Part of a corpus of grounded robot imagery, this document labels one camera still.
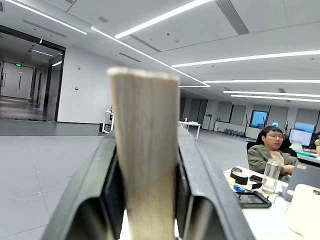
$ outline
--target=glass water bottle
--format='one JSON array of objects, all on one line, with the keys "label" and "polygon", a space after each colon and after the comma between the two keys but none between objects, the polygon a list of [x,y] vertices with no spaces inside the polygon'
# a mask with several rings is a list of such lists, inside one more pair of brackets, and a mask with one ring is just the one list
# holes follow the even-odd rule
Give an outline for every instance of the glass water bottle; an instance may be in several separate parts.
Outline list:
[{"label": "glass water bottle", "polygon": [[262,191],[267,195],[272,195],[275,192],[277,181],[281,170],[280,163],[270,158],[265,165]]}]

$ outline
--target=doorway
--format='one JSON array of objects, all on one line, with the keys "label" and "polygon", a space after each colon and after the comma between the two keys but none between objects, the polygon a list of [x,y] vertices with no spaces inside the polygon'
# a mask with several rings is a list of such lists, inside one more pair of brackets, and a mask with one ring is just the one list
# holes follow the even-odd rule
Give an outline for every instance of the doorway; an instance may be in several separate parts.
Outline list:
[{"label": "doorway", "polygon": [[0,34],[0,119],[56,121],[65,48],[3,26]]}]

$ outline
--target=glasses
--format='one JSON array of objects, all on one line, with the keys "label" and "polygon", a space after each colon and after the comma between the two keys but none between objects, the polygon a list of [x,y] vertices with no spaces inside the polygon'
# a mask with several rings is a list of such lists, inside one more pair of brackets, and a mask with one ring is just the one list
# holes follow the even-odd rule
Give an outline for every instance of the glasses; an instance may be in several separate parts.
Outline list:
[{"label": "glasses", "polygon": [[274,135],[274,134],[271,134],[271,135],[267,135],[268,137],[270,138],[273,138],[273,139],[280,139],[280,140],[283,140],[284,139],[284,136],[282,135]]}]

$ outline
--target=double door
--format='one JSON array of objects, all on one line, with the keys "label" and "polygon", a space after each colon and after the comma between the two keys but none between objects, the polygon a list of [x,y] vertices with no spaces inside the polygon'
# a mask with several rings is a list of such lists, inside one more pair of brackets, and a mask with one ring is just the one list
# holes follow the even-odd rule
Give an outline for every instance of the double door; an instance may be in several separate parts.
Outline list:
[{"label": "double door", "polygon": [[0,95],[12,98],[31,99],[33,69],[24,66],[17,67],[8,62],[2,64]]}]

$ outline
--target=gray tile floor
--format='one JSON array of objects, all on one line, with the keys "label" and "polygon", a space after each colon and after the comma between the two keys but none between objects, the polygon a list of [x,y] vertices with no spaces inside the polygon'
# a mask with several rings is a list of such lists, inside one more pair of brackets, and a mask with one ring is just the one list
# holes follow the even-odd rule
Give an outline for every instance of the gray tile floor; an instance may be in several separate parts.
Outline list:
[{"label": "gray tile floor", "polygon": [[47,120],[43,110],[35,102],[16,97],[0,97],[0,119]]},{"label": "gray tile floor", "polygon": [[98,136],[98,124],[0,120],[0,136]]},{"label": "gray tile floor", "polygon": [[[1,240],[40,239],[70,178],[92,156],[100,139],[0,136]],[[248,167],[243,138],[201,130],[197,144],[221,170]]]}]

